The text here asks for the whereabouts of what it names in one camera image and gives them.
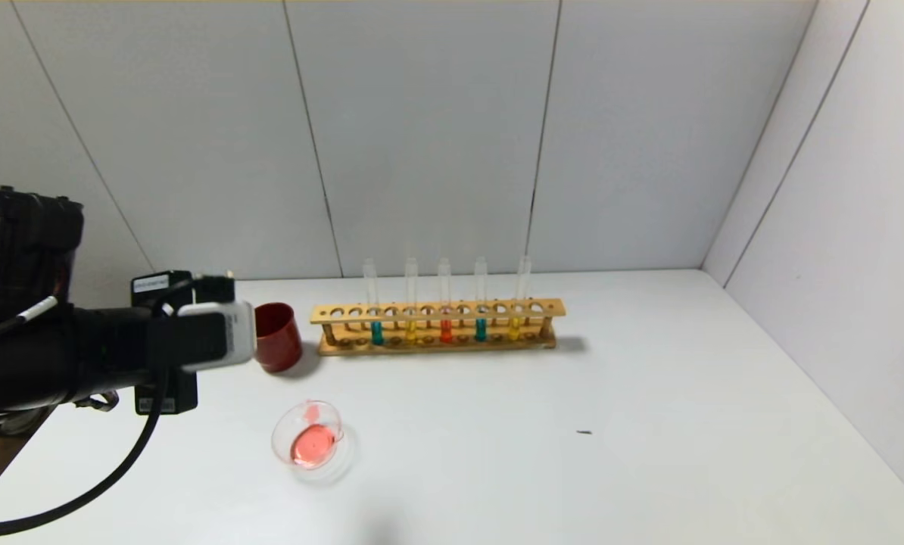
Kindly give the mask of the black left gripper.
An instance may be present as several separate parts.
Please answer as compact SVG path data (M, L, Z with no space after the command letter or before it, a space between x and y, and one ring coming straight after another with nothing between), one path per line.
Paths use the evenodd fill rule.
M130 306L151 310L155 301L171 286L192 279L189 270L169 269L152 275L138 276L130 282ZM164 301L161 313L167 315L178 307L195 301L196 304L220 303L227 304L236 300L235 280L231 275L195 277L195 293L192 291L172 294ZM151 401L157 393L154 384L141 385L133 388L134 410L138 415L146 415L151 408ZM110 412L120 402L117 391L93 394L75 400L74 406L92 408L92 410ZM171 370L166 379L166 393L162 403L161 413L164 415L176 415L195 410L198 406L197 379L194 375L186 375L181 370Z

